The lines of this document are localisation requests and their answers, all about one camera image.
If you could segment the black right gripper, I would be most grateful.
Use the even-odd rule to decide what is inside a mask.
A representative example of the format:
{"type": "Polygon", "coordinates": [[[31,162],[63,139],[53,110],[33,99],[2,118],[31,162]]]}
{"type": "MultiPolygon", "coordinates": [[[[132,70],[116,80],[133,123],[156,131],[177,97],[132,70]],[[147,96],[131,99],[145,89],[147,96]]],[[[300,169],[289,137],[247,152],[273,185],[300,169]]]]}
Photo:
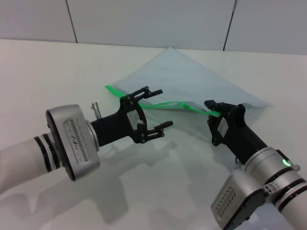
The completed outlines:
{"type": "Polygon", "coordinates": [[[246,164],[253,154],[268,146],[246,124],[246,108],[244,105],[217,103],[214,100],[207,100],[204,104],[210,111],[221,113],[221,117],[228,124],[228,130],[222,137],[218,131],[221,118],[211,115],[208,117],[207,124],[214,146],[217,147],[221,143],[225,144],[242,164],[246,164]]]}

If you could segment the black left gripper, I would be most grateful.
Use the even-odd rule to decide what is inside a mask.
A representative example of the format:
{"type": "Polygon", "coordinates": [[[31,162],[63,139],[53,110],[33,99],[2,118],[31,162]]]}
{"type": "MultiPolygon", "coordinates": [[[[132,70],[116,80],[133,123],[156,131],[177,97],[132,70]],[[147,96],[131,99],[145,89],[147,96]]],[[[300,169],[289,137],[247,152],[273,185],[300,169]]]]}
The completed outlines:
{"type": "Polygon", "coordinates": [[[99,146],[102,147],[124,137],[130,137],[135,143],[141,144],[164,137],[164,129],[172,126],[173,122],[166,121],[148,130],[144,111],[139,105],[139,101],[162,93],[162,89],[152,92],[148,86],[145,86],[121,97],[120,107],[116,113],[99,118],[91,123],[98,138],[99,146]]]}

